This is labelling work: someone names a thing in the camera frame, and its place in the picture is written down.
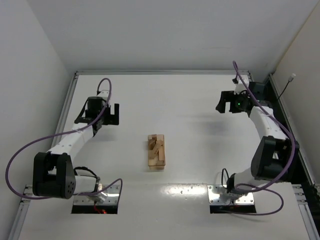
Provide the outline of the clear amber plastic box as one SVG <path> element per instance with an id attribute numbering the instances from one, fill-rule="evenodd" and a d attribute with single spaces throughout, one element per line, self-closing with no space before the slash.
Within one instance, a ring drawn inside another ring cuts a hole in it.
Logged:
<path id="1" fill-rule="evenodd" d="M 165 137 L 163 134 L 148 135 L 148 167 L 150 171 L 164 170 L 166 166 Z"/>

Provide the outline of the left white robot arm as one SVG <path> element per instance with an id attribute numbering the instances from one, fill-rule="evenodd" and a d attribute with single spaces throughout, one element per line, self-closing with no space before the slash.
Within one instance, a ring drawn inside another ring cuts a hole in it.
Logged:
<path id="1" fill-rule="evenodd" d="M 34 157 L 32 192 L 37 197 L 70 199 L 73 195 L 97 197 L 101 189 L 96 175 L 79 175 L 73 162 L 85 144 L 96 136 L 102 126 L 119 125 L 120 105 L 111 113 L 111 92 L 102 90 L 87 98 L 71 131 L 47 152 Z"/>

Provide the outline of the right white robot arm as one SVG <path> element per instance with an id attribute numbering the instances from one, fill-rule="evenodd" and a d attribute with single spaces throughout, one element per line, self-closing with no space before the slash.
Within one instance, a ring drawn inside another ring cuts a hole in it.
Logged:
<path id="1" fill-rule="evenodd" d="M 230 195 L 246 195 L 254 186 L 268 184 L 283 172 L 277 182 L 290 182 L 293 178 L 300 145 L 292 142 L 274 116 L 272 103 L 267 99 L 268 89 L 263 83 L 238 82 L 235 90 L 222 91 L 216 110 L 223 114 L 226 103 L 229 112 L 246 113 L 254 123 L 260 143 L 253 155 L 250 168 L 232 174 L 226 182 Z"/>

